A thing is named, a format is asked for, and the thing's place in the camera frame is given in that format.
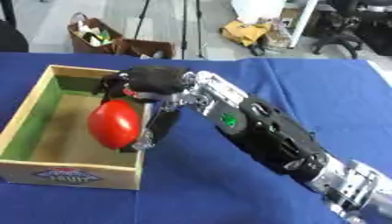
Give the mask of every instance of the tripod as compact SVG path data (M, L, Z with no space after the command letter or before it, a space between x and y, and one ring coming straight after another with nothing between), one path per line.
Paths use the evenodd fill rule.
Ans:
M203 56L203 50L201 46L201 18L202 18L202 12L200 8L200 0L195 0L196 1L196 18L197 18L197 24L198 24L198 42L199 42L199 53L198 56L201 59L204 59ZM147 12L147 9L150 6L150 0L146 0L142 13L139 16L139 24L137 25L136 32L135 32L135 37L134 39L137 39L137 36L139 35L140 28L142 27L142 23L145 19L145 15ZM188 47L188 42L187 42L187 23L188 23L188 0L184 0L184 8L183 8L183 23L182 23L182 40L181 40L181 59L183 60L185 58L185 53Z

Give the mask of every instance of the box label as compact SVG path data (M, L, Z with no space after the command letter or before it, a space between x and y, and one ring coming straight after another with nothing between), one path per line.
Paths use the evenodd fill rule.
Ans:
M80 169L68 167L52 168L51 170L35 172L33 175L42 179L49 179L53 182L73 186L102 179Z

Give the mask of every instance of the cardboard box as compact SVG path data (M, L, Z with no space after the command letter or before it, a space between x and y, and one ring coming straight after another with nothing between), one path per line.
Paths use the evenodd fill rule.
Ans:
M116 71L49 66L0 135L0 176L38 185L139 189L144 153L119 153L88 133L87 117L100 105L90 91ZM150 111L132 104L142 117Z

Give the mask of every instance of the yellow bag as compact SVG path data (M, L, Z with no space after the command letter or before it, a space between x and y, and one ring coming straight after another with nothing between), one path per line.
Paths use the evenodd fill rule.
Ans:
M264 34L266 34L271 27L271 23L265 24L244 24L240 21L232 21L221 29L223 37L230 39L236 43L244 46L250 46Z

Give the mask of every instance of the green light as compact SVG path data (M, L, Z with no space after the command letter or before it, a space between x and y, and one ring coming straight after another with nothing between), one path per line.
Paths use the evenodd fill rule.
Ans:
M224 113L221 117L220 120L225 123L229 127L234 127L235 124L237 123L237 120L230 114Z

